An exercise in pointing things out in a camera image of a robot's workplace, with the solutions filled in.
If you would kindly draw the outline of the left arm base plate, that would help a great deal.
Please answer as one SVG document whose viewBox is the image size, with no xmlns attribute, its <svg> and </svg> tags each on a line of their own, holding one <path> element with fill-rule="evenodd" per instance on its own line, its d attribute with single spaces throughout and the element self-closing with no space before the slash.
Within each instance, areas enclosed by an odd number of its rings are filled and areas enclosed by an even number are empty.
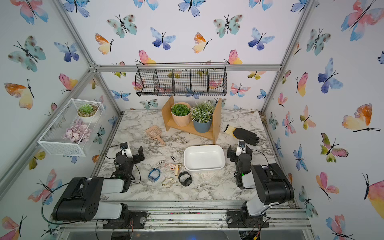
<svg viewBox="0 0 384 240">
<path fill-rule="evenodd" d="M 148 213 L 146 212 L 124 212 L 119 219 L 107 220 L 103 225 L 104 230 L 141 230 L 144 229 Z"/>
</svg>

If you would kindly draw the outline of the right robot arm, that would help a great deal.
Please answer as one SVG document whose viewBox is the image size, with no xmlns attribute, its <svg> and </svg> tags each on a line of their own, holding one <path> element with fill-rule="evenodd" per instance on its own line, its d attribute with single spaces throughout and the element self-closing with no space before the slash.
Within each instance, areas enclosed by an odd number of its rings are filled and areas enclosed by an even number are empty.
<svg viewBox="0 0 384 240">
<path fill-rule="evenodd" d="M 252 164 L 253 150 L 248 146 L 231 147 L 227 157 L 235 163 L 234 177 L 241 190 L 255 189 L 256 195 L 243 203 L 240 210 L 241 221 L 261 219 L 273 206 L 284 204 L 295 197 L 294 188 L 276 163 L 267 165 Z"/>
</svg>

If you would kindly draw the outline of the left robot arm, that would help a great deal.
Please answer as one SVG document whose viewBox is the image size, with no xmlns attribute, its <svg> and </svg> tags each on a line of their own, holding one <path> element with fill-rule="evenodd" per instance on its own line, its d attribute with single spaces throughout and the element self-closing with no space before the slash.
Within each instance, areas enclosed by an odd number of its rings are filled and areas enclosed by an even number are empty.
<svg viewBox="0 0 384 240">
<path fill-rule="evenodd" d="M 128 148 L 121 148 L 114 159 L 115 171 L 110 178 L 73 178 L 64 184 L 66 188 L 51 214 L 52 219 L 43 219 L 50 224 L 68 225 L 79 222 L 106 221 L 104 229 L 128 229 L 141 225 L 145 213 L 134 214 L 126 204 L 107 203 L 103 195 L 126 193 L 135 182 L 133 168 L 145 160 L 143 147 L 138 153 L 128 156 Z"/>
</svg>

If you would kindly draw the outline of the silver black wrist watch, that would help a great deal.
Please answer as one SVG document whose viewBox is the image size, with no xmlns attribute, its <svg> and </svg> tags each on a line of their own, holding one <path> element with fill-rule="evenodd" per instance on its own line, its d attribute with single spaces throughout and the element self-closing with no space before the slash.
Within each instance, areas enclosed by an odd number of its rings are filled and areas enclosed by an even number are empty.
<svg viewBox="0 0 384 240">
<path fill-rule="evenodd" d="M 171 154 L 171 158 L 174 162 L 179 162 L 182 159 L 182 154 L 179 151 L 174 151 Z"/>
</svg>

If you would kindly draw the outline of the beige gold wrist watch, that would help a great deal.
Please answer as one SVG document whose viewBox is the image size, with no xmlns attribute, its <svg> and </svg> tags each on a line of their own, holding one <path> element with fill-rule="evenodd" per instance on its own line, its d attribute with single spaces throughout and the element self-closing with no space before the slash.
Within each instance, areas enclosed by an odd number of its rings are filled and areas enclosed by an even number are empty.
<svg viewBox="0 0 384 240">
<path fill-rule="evenodd" d="M 161 185 L 163 188 L 170 188 L 173 186 L 175 179 L 172 177 L 166 177 L 162 182 Z"/>
</svg>

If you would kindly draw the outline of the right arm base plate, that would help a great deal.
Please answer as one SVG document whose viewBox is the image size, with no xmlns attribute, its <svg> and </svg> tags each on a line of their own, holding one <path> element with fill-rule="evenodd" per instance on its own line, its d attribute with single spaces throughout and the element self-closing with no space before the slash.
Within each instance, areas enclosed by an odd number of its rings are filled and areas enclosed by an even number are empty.
<svg viewBox="0 0 384 240">
<path fill-rule="evenodd" d="M 264 216 L 249 216 L 241 211 L 227 211 L 226 223 L 229 228 L 268 228 Z"/>
</svg>

